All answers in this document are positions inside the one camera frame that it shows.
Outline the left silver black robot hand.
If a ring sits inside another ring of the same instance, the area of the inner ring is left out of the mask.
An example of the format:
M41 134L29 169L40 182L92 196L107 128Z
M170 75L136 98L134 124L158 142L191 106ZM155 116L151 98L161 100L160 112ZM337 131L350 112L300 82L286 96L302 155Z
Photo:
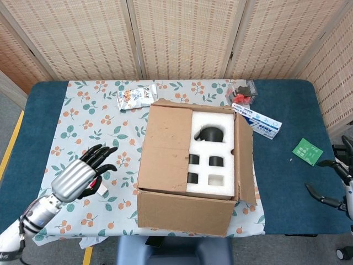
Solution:
M52 181L53 196L63 203L70 203L95 194L101 186L102 175L117 170L113 164L103 164L116 150L117 147L104 147L101 144L88 149Z

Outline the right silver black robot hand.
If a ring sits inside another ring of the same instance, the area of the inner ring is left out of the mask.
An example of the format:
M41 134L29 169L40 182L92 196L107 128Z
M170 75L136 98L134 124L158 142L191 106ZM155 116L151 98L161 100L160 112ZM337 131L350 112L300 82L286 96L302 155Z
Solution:
M342 200L325 197L317 193L317 191L310 184L306 183L305 186L309 194L312 198L322 204L346 212L348 218L352 220L352 167L348 167L348 169L346 169L341 163L333 160L323 160L318 162L317 165L320 167L330 167L334 169L343 183L345 196Z

